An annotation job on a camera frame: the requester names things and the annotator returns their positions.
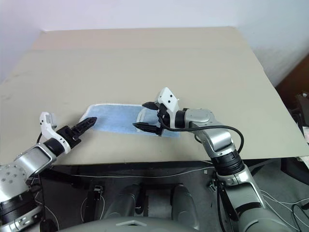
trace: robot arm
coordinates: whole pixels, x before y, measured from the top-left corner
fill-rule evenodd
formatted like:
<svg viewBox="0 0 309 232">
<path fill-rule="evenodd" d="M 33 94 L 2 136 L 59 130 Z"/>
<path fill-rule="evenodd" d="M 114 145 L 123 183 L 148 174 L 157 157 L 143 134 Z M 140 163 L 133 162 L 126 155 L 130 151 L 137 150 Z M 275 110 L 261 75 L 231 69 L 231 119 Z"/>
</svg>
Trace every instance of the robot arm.
<svg viewBox="0 0 309 232">
<path fill-rule="evenodd" d="M 41 220 L 42 207 L 36 204 L 26 180 L 48 168 L 60 154 L 70 152 L 96 119 L 86 118 L 72 128 L 64 126 L 56 132 L 53 115 L 41 114 L 42 135 L 47 141 L 37 143 L 13 162 L 0 166 L 0 231 L 23 230 Z"/>
<path fill-rule="evenodd" d="M 143 122 L 134 123 L 134 126 L 158 135 L 167 129 L 189 131 L 197 136 L 216 169 L 217 191 L 220 192 L 223 206 L 229 217 L 239 222 L 240 232 L 290 232 L 290 229 L 266 208 L 259 187 L 239 156 L 242 144 L 237 151 L 227 129 L 239 131 L 223 126 L 210 110 L 179 110 L 177 101 L 167 87 L 162 89 L 155 102 L 143 104 L 146 108 L 158 111 L 160 128 Z"/>
</svg>

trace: table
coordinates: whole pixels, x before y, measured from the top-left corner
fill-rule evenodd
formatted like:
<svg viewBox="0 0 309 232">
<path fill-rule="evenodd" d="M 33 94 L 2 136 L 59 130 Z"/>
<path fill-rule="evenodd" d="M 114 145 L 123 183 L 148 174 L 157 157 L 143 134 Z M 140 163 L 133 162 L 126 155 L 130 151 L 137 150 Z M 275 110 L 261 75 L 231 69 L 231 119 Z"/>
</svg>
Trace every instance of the table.
<svg viewBox="0 0 309 232">
<path fill-rule="evenodd" d="M 257 58 L 232 27 L 42 33 L 0 86 L 0 162 L 28 149 L 42 111 L 74 125 L 96 103 L 142 104 L 163 87 L 183 108 L 211 109 L 245 137 L 243 159 L 309 155 L 307 143 Z M 232 137 L 239 146 L 239 138 Z M 208 160 L 193 134 L 180 138 L 89 130 L 56 164 Z"/>
</svg>

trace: wire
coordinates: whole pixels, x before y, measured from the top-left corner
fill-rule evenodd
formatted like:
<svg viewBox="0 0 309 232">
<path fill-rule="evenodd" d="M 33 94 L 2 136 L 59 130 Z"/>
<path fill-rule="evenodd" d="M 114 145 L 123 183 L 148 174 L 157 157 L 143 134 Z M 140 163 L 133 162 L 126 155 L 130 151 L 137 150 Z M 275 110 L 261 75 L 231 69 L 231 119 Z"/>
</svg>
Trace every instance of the wire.
<svg viewBox="0 0 309 232">
<path fill-rule="evenodd" d="M 101 194 L 101 199 L 103 200 L 103 209 L 102 209 L 102 212 L 101 212 L 100 220 L 101 220 L 102 217 L 103 217 L 104 208 L 105 208 L 105 199 L 104 199 L 104 197 L 102 196 L 102 194 Z M 87 200 L 87 197 L 83 200 L 82 205 L 81 205 L 81 220 L 82 220 L 82 222 L 84 222 L 84 218 L 83 218 L 83 205 L 84 205 L 84 203 L 85 203 L 86 200 Z"/>
<path fill-rule="evenodd" d="M 167 129 L 169 131 L 176 131 L 176 132 L 182 132 L 182 131 L 200 131 L 200 130 L 206 130 L 206 129 L 229 129 L 232 131 L 235 131 L 239 136 L 240 136 L 240 146 L 238 148 L 238 153 L 241 152 L 242 148 L 243 148 L 243 144 L 244 144 L 244 137 L 242 135 L 242 133 L 237 130 L 234 127 L 230 127 L 230 126 L 224 126 L 224 125 L 217 125 L 217 126 L 204 126 L 204 127 L 194 127 L 194 128 L 170 128 L 168 127 L 164 121 L 163 121 L 163 117 L 162 116 L 158 116 L 159 117 L 159 122 L 161 123 L 161 126 L 164 129 Z"/>
<path fill-rule="evenodd" d="M 44 198 L 44 190 L 43 190 L 43 185 L 42 185 L 42 180 L 41 180 L 40 174 L 38 174 L 38 178 L 39 178 L 39 184 L 41 185 L 41 191 L 42 191 L 42 204 L 44 206 L 44 209 L 43 209 L 43 220 L 45 221 L 46 220 L 45 198 Z"/>
<path fill-rule="evenodd" d="M 230 219 L 230 218 L 228 218 L 228 221 L 230 222 L 230 227 L 231 227 L 231 229 L 232 229 L 232 232 L 234 232 L 234 228 L 233 228 L 233 225 L 232 225 L 232 221 L 231 221 L 231 219 Z"/>
<path fill-rule="evenodd" d="M 54 216 L 54 218 L 55 218 L 55 220 L 56 220 L 56 223 L 57 223 L 57 226 L 58 226 L 58 230 L 60 230 L 59 221 L 58 221 L 56 215 L 55 215 L 55 214 L 52 212 L 52 210 L 51 210 L 50 208 L 48 208 L 46 205 L 44 205 L 44 208 L 46 208 L 46 209 Z"/>
<path fill-rule="evenodd" d="M 201 171 L 201 170 L 205 170 L 205 169 L 209 169 L 209 168 L 214 168 L 214 167 L 194 169 L 194 170 L 190 170 L 190 171 L 187 171 L 187 172 L 184 172 L 184 173 L 177 173 L 177 174 L 173 174 L 173 175 L 164 175 L 164 176 L 143 176 L 143 175 L 125 175 L 125 176 L 73 175 L 73 176 L 92 177 L 92 178 L 134 178 L 134 177 L 139 177 L 139 178 L 166 178 L 166 177 L 172 177 L 172 176 L 183 175 L 183 174 L 192 173 L 192 172 L 196 172 L 196 171 Z"/>
<path fill-rule="evenodd" d="M 42 137 L 42 132 L 40 133 L 40 135 L 39 135 L 39 137 L 37 139 L 37 144 L 40 142 L 41 137 Z"/>
<path fill-rule="evenodd" d="M 101 213 L 101 216 L 100 216 L 100 220 L 103 217 L 103 212 L 104 212 L 104 208 L 105 208 L 105 199 L 104 199 L 104 197 L 102 195 L 101 195 L 101 199 L 103 199 L 103 209 L 102 209 L 102 213 Z"/>
<path fill-rule="evenodd" d="M 207 160 L 201 160 L 201 162 L 213 164 L 211 161 L 207 161 Z"/>
<path fill-rule="evenodd" d="M 298 230 L 301 232 L 300 226 L 299 226 L 299 224 L 298 224 L 298 222 L 297 222 L 297 220 L 295 218 L 295 213 L 294 213 L 295 206 L 298 206 L 298 205 L 297 204 L 293 204 L 292 205 L 292 216 L 293 216 L 293 219 L 294 219 L 294 222 L 295 222 L 296 226 L 298 227 Z"/>
<path fill-rule="evenodd" d="M 32 181 L 31 181 L 31 183 L 30 183 L 31 186 L 33 185 L 33 182 L 34 182 L 34 178 L 32 179 Z"/>
<path fill-rule="evenodd" d="M 273 199 L 274 199 L 274 197 L 273 196 L 271 196 L 268 192 L 266 192 L 266 191 L 264 191 L 264 190 L 261 190 L 261 192 L 264 192 L 264 193 L 266 193 L 268 196 L 270 196 L 270 197 L 272 197 Z M 304 199 L 301 199 L 301 200 L 299 200 L 299 201 L 297 201 L 297 202 L 294 202 L 294 203 L 290 203 L 290 202 L 279 202 L 279 203 L 283 203 L 283 204 L 298 204 L 298 203 L 300 203 L 300 202 L 303 202 L 303 201 L 307 201 L 307 200 L 309 200 L 309 197 L 307 197 L 307 198 L 304 198 Z"/>
<path fill-rule="evenodd" d="M 194 135 L 194 138 L 195 138 L 195 140 L 198 141 L 200 144 L 202 143 L 202 142 L 197 138 L 197 135 L 196 135 L 196 134 Z"/>
<path fill-rule="evenodd" d="M 36 199 L 36 198 L 37 198 L 37 196 L 39 195 L 39 193 L 40 193 L 40 192 L 37 192 L 37 194 L 35 195 L 34 199 Z"/>
<path fill-rule="evenodd" d="M 81 219 L 82 219 L 82 222 L 84 222 L 84 218 L 83 218 L 83 205 L 84 205 L 86 200 L 87 200 L 87 197 L 83 200 L 82 205 L 81 205 Z"/>
<path fill-rule="evenodd" d="M 272 200 L 272 201 L 274 201 L 274 202 L 279 203 L 280 205 L 282 205 L 283 207 L 287 208 L 289 211 L 291 211 L 291 212 L 293 213 L 292 209 L 290 209 L 289 207 L 287 207 L 287 206 L 285 206 L 284 204 L 280 203 L 279 201 L 277 201 L 277 200 L 276 200 L 275 198 L 273 198 L 272 196 L 268 197 L 268 196 L 266 196 L 266 195 L 264 195 L 264 194 L 263 194 L 263 196 L 264 196 L 264 197 L 267 197 L 268 199 L 270 199 L 270 200 Z M 294 217 L 296 217 L 301 223 L 303 223 L 306 227 L 309 228 L 309 225 L 307 225 L 306 223 L 304 223 L 296 214 L 293 213 L 293 215 L 294 215 Z"/>
<path fill-rule="evenodd" d="M 222 232 L 226 232 L 223 222 L 222 222 L 222 216 L 221 216 L 221 207 L 220 207 L 220 184 L 219 180 L 217 180 L 217 209 L 218 209 L 218 218 L 221 226 Z"/>
<path fill-rule="evenodd" d="M 295 227 L 292 226 L 290 223 L 288 223 L 286 220 L 284 220 L 284 219 L 280 216 L 280 214 L 278 214 L 277 211 L 274 210 L 274 208 L 270 206 L 270 204 L 269 204 L 267 201 L 265 201 L 265 203 L 268 205 L 268 207 L 269 207 L 269 208 L 270 208 L 282 221 L 284 221 L 287 225 L 289 225 L 290 227 L 292 227 L 294 230 L 299 231 L 299 229 L 295 228 Z"/>
</svg>

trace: white cable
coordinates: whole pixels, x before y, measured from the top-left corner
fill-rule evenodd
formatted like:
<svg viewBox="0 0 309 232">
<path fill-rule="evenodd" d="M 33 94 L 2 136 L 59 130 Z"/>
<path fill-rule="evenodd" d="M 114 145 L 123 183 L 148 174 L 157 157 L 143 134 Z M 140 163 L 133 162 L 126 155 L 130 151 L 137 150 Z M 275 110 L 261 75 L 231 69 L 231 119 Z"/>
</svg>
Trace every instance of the white cable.
<svg viewBox="0 0 309 232">
<path fill-rule="evenodd" d="M 37 196 L 39 195 L 40 191 L 37 192 L 37 194 L 35 195 L 34 199 L 37 198 Z"/>
<path fill-rule="evenodd" d="M 30 185 L 33 185 L 33 182 L 34 182 L 34 179 L 32 179 L 32 181 L 31 181 Z"/>
<path fill-rule="evenodd" d="M 101 213 L 101 216 L 100 216 L 100 220 L 103 217 L 103 212 L 104 212 L 104 208 L 105 208 L 105 199 L 104 199 L 104 197 L 102 195 L 101 195 L 101 199 L 103 200 L 103 209 L 102 209 L 102 213 Z M 81 205 L 81 220 L 82 220 L 82 222 L 84 222 L 84 218 L 83 218 L 83 205 L 84 205 L 86 200 L 87 200 L 87 197 L 83 200 L 82 205 Z"/>
<path fill-rule="evenodd" d="M 207 161 L 207 160 L 201 160 L 202 162 L 204 162 L 204 163 L 209 163 L 209 164 L 212 164 L 212 162 L 210 162 L 210 161 Z"/>
<path fill-rule="evenodd" d="M 102 209 L 102 213 L 101 213 L 101 216 L 100 216 L 100 220 L 103 217 L 103 212 L 104 212 L 104 208 L 105 208 L 105 200 L 104 200 L 104 197 L 102 195 L 101 195 L 101 199 L 103 199 L 103 209 Z"/>
<path fill-rule="evenodd" d="M 140 177 L 140 178 L 166 178 L 166 177 L 172 177 L 172 176 L 177 176 L 177 175 L 183 175 L 187 173 L 192 173 L 196 171 L 201 171 L 205 170 L 208 168 L 214 168 L 214 167 L 207 167 L 207 168 L 200 168 L 200 169 L 195 169 L 195 170 L 190 170 L 184 173 L 178 173 L 178 174 L 173 174 L 173 175 L 164 175 L 164 176 L 143 176 L 143 175 L 124 175 L 124 176 L 108 176 L 108 175 L 103 175 L 103 176 L 95 176 L 95 175 L 73 175 L 73 176 L 80 176 L 80 177 L 93 177 L 93 178 L 133 178 L 133 177 Z"/>
<path fill-rule="evenodd" d="M 284 204 L 282 204 L 282 203 L 280 203 L 279 201 L 277 201 L 274 197 L 272 197 L 272 196 L 270 196 L 270 197 L 272 197 L 273 199 L 271 199 L 270 197 L 268 197 L 268 196 L 266 196 L 266 195 L 264 195 L 264 194 L 262 194 L 264 197 L 267 197 L 268 199 L 270 199 L 270 200 L 272 200 L 272 201 L 274 201 L 274 202 L 277 202 L 277 203 L 279 203 L 280 205 L 282 205 L 283 207 L 285 207 L 285 208 L 287 208 L 289 211 L 291 211 L 291 212 L 293 212 L 292 211 L 292 209 L 290 209 L 289 207 L 287 207 L 286 205 L 284 205 Z M 295 217 L 301 222 L 301 223 L 303 223 L 306 227 L 308 227 L 309 228 L 309 226 L 306 224 L 306 223 L 304 223 L 297 215 L 296 215 L 296 213 L 294 213 L 294 215 L 295 215 Z"/>
<path fill-rule="evenodd" d="M 261 190 L 261 192 L 263 192 L 263 193 L 266 193 L 267 195 L 269 195 L 270 197 L 272 197 L 272 198 L 274 198 L 273 196 L 271 196 L 268 192 L 266 192 L 266 191 L 264 191 L 264 190 Z M 299 200 L 299 201 L 297 201 L 297 202 L 294 202 L 294 203 L 290 203 L 290 202 L 279 202 L 279 203 L 283 203 L 283 204 L 297 204 L 297 203 L 300 203 L 300 202 L 303 202 L 303 201 L 307 201 L 307 200 L 309 200 L 309 197 L 308 198 L 304 198 L 304 199 L 301 199 L 301 200 Z"/>
<path fill-rule="evenodd" d="M 83 203 L 82 203 L 82 205 L 81 205 L 81 219 L 82 219 L 82 222 L 84 222 L 84 219 L 83 219 L 83 205 L 84 205 L 84 203 L 85 203 L 86 200 L 87 200 L 87 198 L 85 198 L 85 199 L 83 200 Z"/>
<path fill-rule="evenodd" d="M 269 207 L 269 208 L 270 208 L 282 221 L 284 221 L 287 225 L 289 225 L 290 227 L 292 227 L 294 230 L 299 231 L 299 229 L 295 228 L 295 227 L 292 226 L 290 223 L 288 223 L 286 220 L 284 220 L 284 219 L 277 213 L 277 211 L 274 210 L 274 208 L 270 206 L 270 204 L 269 204 L 267 201 L 265 201 L 265 203 L 268 205 L 268 207 Z"/>
<path fill-rule="evenodd" d="M 55 220 L 56 220 L 56 222 L 57 222 L 58 230 L 60 230 L 59 221 L 58 221 L 56 215 L 55 215 L 55 214 L 50 210 L 50 208 L 48 208 L 46 205 L 44 205 L 44 207 L 54 216 L 54 218 L 55 218 Z"/>
</svg>

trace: screw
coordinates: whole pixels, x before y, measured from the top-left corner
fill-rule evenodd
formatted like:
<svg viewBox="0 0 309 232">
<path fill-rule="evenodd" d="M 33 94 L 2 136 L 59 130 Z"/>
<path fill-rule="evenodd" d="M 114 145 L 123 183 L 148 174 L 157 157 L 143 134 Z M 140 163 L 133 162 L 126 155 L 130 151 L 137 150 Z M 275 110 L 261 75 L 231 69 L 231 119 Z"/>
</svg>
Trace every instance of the screw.
<svg viewBox="0 0 309 232">
<path fill-rule="evenodd" d="M 77 141 L 78 140 L 78 136 L 77 135 L 75 135 L 75 136 L 73 136 L 73 138 L 72 138 L 74 141 Z"/>
</svg>

